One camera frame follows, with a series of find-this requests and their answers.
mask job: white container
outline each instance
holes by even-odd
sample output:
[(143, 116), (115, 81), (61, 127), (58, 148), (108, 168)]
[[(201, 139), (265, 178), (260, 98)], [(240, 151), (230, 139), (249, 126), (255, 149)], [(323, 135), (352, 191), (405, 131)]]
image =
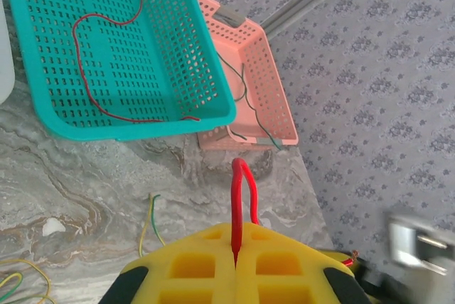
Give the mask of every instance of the white container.
[(0, 0), (0, 104), (13, 90), (14, 66), (11, 46), (9, 44), (8, 27), (6, 26), (3, 1)]

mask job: small white stone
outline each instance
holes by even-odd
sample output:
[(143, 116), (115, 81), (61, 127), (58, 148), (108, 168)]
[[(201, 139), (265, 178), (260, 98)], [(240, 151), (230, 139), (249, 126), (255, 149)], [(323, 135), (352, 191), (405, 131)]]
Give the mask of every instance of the small white stone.
[(54, 217), (50, 217), (46, 220), (43, 226), (43, 237), (47, 237), (55, 232), (66, 232), (65, 226)]

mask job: pink plastic basket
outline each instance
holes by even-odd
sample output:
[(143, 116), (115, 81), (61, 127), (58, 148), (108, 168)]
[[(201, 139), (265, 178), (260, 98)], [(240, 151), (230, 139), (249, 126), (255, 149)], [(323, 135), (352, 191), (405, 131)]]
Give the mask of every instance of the pink plastic basket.
[[(239, 73), (244, 64), (246, 97), (257, 110), (263, 127), (277, 145), (296, 145), (299, 137), (264, 30), (257, 23), (239, 17), (214, 0), (198, 1), (218, 54)], [(226, 21), (215, 19), (215, 14)], [(234, 99), (241, 98), (244, 93), (242, 80), (225, 63), (221, 64)], [(200, 147), (206, 150), (241, 151), (273, 147), (272, 140), (260, 128), (255, 112), (248, 107), (246, 99), (241, 99), (236, 105), (237, 117), (231, 125), (198, 133)]]

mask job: plastic basket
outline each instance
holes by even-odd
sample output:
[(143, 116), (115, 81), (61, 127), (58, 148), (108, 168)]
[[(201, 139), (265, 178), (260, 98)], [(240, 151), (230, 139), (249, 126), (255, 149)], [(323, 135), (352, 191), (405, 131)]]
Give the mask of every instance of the plastic basket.
[[(298, 144), (299, 137), (264, 30), (214, 0), (198, 1), (217, 52), (239, 73), (244, 64), (246, 97), (257, 110), (260, 123), (278, 145)], [(215, 14), (226, 21), (214, 18)], [(223, 69), (234, 98), (241, 98), (244, 92), (242, 80), (225, 63)], [(273, 146), (245, 98), (236, 105), (237, 117), (231, 125), (198, 134), (202, 149), (243, 151), (265, 150)]]
[[(98, 18), (77, 30), (95, 99), (112, 114), (164, 122), (132, 124), (100, 112), (87, 97), (71, 29), (81, 16), (130, 19), (140, 0), (11, 0), (40, 120), (67, 139), (145, 139), (232, 122), (235, 104), (196, 0), (144, 0), (138, 19)], [(195, 116), (200, 121), (184, 120)]]

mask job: marble countertop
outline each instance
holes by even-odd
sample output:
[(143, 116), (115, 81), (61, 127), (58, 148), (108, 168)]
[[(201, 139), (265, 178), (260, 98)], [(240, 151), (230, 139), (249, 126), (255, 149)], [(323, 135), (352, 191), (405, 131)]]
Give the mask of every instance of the marble countertop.
[[(0, 105), (0, 259), (36, 262), (58, 303), (97, 303), (138, 257), (149, 193), (161, 194), (156, 221), (166, 241), (230, 221), (230, 164), (238, 153), (203, 152), (196, 135), (126, 143), (49, 136), (33, 110), (8, 2), (5, 12), (16, 86)], [(264, 226), (333, 246), (297, 147), (240, 157), (257, 180)], [(245, 218), (248, 207), (244, 196)], [(159, 247), (149, 232), (144, 249)], [(28, 270), (26, 280), (23, 294), (44, 292), (37, 273)]]

